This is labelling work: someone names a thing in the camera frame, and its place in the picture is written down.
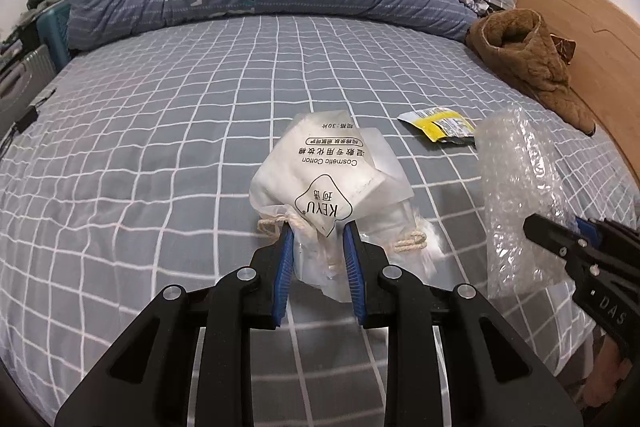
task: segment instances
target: yellow and white packet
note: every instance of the yellow and white packet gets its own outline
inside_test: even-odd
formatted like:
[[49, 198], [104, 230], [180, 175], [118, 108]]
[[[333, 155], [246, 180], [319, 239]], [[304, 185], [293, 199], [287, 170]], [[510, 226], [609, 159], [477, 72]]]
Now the yellow and white packet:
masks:
[[474, 128], [471, 124], [460, 113], [446, 107], [416, 109], [402, 113], [398, 120], [417, 127], [436, 143], [474, 144]]

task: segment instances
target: triangular cutout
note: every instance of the triangular cutout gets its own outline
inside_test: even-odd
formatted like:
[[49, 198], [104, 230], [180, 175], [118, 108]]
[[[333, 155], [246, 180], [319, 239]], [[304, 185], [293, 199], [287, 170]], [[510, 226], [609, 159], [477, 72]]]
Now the triangular cutout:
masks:
[[495, 379], [507, 383], [516, 378], [526, 377], [530, 373], [527, 363], [520, 358], [511, 344], [505, 339], [494, 324], [486, 317], [480, 319], [480, 328], [484, 342], [489, 350], [491, 365]]
[[160, 319], [154, 317], [140, 331], [140, 334], [111, 366], [109, 374], [113, 378], [130, 383], [142, 382], [159, 326]]

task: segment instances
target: bed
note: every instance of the bed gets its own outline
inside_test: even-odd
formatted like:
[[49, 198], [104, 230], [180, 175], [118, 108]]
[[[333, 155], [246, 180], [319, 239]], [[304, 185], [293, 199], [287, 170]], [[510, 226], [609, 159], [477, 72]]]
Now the bed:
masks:
[[[551, 130], [572, 209], [635, 220], [638, 190], [602, 129], [586, 137], [461, 43], [408, 28], [325, 16], [199, 22], [76, 57], [52, 86], [0, 164], [0, 357], [48, 421], [165, 285], [212, 285], [266, 243], [249, 183], [297, 113], [347, 109], [382, 131], [439, 237], [440, 287], [486, 288], [477, 156], [396, 120], [411, 108], [450, 107], [477, 123], [521, 105]], [[495, 303], [555, 373], [591, 328], [571, 289]], [[295, 283], [284, 327], [252, 335], [257, 425], [382, 425], [385, 357], [384, 336], [364, 333], [349, 304]]]

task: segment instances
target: mattress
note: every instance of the mattress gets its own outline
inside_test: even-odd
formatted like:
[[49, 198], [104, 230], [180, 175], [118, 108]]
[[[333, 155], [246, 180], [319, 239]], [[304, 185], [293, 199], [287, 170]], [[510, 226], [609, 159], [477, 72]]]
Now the mattress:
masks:
[[[0, 357], [50, 421], [165, 285], [213, 285], [267, 243], [247, 192], [296, 114], [346, 109], [380, 129], [436, 231], [436, 286], [486, 289], [478, 158], [428, 142], [397, 120], [408, 110], [450, 107], [478, 123], [521, 105], [550, 129], [573, 211], [636, 222], [638, 189], [602, 129], [586, 137], [462, 44], [411, 29], [319, 16], [200, 22], [76, 57], [52, 86], [0, 163]], [[495, 302], [553, 372], [591, 329], [572, 290]], [[252, 333], [258, 426], [382, 425], [385, 379], [384, 335], [301, 283], [283, 327]]]

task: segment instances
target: wooden headboard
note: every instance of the wooden headboard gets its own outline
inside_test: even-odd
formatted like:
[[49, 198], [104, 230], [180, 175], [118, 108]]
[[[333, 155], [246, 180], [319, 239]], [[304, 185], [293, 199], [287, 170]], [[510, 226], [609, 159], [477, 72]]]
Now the wooden headboard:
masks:
[[608, 0], [518, 0], [576, 41], [572, 88], [607, 130], [640, 185], [640, 25]]

